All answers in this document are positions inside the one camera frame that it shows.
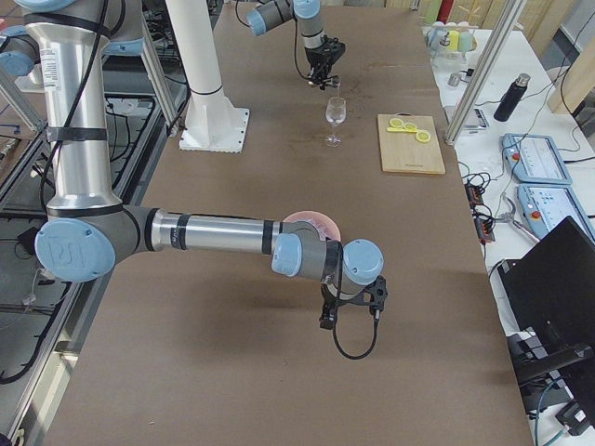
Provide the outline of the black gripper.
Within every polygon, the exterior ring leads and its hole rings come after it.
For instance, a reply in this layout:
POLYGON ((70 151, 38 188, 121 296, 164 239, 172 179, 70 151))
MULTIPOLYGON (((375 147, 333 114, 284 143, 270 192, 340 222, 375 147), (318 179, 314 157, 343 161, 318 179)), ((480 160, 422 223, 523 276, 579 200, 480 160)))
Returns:
POLYGON ((333 329, 338 320, 338 309, 348 304, 368 307, 374 324, 378 324, 380 314, 385 309, 388 289, 386 279, 382 275, 379 275, 356 295, 341 294, 340 297, 337 297, 326 284, 321 285, 321 294, 324 302, 322 314, 319 318, 320 327, 322 329, 333 329))
POLYGON ((332 69, 345 53, 345 49, 345 44, 338 38, 329 38, 326 35, 319 46, 305 48, 306 57, 311 67, 307 76, 311 85, 326 88, 325 81, 333 76, 338 76, 332 74, 332 69))

